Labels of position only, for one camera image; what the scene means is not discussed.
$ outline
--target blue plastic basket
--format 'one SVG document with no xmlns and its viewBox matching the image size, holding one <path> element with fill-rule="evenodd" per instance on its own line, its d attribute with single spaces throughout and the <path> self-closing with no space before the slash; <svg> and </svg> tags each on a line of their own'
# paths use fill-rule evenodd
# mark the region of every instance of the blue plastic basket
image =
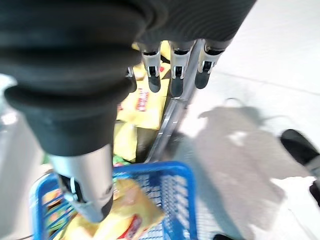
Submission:
<svg viewBox="0 0 320 240">
<path fill-rule="evenodd" d="M 194 177 L 185 164 L 180 162 L 157 162 L 148 164 L 132 164 L 115 167 L 114 178 L 135 179 L 147 196 L 165 212 L 162 223 L 143 235 L 141 240 L 196 240 L 195 182 Z M 40 178 L 31 192 L 31 210 L 34 240 L 53 239 L 68 223 L 72 207 L 63 196 L 44 204 L 43 197 L 58 188 L 56 176 L 51 173 Z M 48 213 L 48 205 L 56 200 L 62 203 L 55 211 L 64 210 L 51 225 L 47 219 L 55 212 Z M 49 229 L 57 222 L 62 226 L 51 236 Z"/>
</svg>

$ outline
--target person's foot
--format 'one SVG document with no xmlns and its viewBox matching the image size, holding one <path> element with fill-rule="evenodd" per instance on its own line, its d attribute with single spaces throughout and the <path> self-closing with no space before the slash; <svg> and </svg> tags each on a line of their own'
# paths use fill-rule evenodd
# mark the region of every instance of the person's foot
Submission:
<svg viewBox="0 0 320 240">
<path fill-rule="evenodd" d="M 280 137 L 280 141 L 291 156 L 303 166 L 306 166 L 320 155 L 311 142 L 294 129 L 284 131 Z M 316 182 L 313 182 L 309 190 L 320 207 L 320 190 Z"/>
<path fill-rule="evenodd" d="M 214 236 L 213 240 L 232 240 L 230 237 L 221 235 L 221 234 L 217 234 Z"/>
</svg>

